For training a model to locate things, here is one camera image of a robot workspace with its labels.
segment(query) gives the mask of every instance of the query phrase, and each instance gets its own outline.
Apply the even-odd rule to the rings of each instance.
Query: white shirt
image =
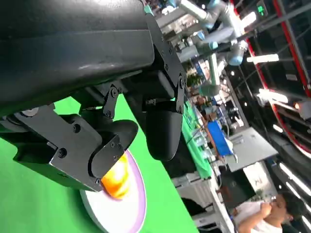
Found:
[[[238,215],[234,217],[234,221],[238,226],[247,217],[260,211],[260,204],[262,201],[258,202],[244,202],[237,207]],[[251,231],[251,233],[282,233],[282,229],[272,226],[266,221],[260,221]]]

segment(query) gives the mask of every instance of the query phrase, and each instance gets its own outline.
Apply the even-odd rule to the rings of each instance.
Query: man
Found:
[[[282,233],[281,224],[306,213],[304,202],[290,192],[282,192],[271,202],[246,202],[237,208],[235,223],[239,233]]]

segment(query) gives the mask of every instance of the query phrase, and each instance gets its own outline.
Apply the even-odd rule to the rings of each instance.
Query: person's hand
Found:
[[[270,203],[264,202],[260,205],[260,212],[262,216],[265,218],[271,213],[272,206]]]

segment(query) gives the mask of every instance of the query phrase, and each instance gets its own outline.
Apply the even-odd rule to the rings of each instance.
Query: green surface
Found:
[[[196,129],[198,124],[197,115],[193,112],[189,101],[184,106],[182,133],[187,142],[187,147],[193,158],[194,164],[201,178],[208,178],[212,174],[210,164],[207,160],[202,158],[202,149],[197,147],[193,137],[192,131]]]
[[[56,103],[58,113],[76,113],[78,109],[71,98]],[[123,96],[118,98],[115,119],[136,121]],[[62,187],[14,162],[16,151],[0,139],[0,232],[101,232],[87,215],[79,191]],[[130,151],[140,167],[147,192],[147,215],[141,232],[197,232],[164,167],[151,158],[141,129]]]

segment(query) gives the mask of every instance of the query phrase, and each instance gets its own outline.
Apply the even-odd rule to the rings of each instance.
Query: black hair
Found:
[[[287,213],[293,216],[294,219],[300,218],[307,212],[303,200],[296,197],[293,193],[280,192],[279,194],[285,199]]]

